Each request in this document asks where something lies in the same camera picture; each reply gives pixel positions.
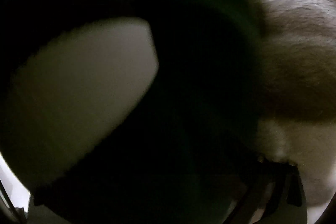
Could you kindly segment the green white varsity jacket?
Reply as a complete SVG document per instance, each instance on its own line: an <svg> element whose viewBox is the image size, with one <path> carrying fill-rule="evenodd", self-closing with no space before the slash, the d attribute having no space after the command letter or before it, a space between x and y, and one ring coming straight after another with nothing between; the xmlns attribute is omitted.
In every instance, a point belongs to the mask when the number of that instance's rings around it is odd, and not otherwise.
<svg viewBox="0 0 336 224"><path fill-rule="evenodd" d="M70 223L221 223L257 40L248 0L1 0L1 153Z"/></svg>

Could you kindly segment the floral fleece blanket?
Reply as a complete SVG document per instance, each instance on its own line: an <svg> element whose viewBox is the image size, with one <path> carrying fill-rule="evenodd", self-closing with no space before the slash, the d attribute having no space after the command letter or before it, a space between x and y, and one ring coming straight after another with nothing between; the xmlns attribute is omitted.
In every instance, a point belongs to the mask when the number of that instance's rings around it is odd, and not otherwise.
<svg viewBox="0 0 336 224"><path fill-rule="evenodd" d="M252 0L266 89L260 149L298 165L310 206L335 194L335 0Z"/></svg>

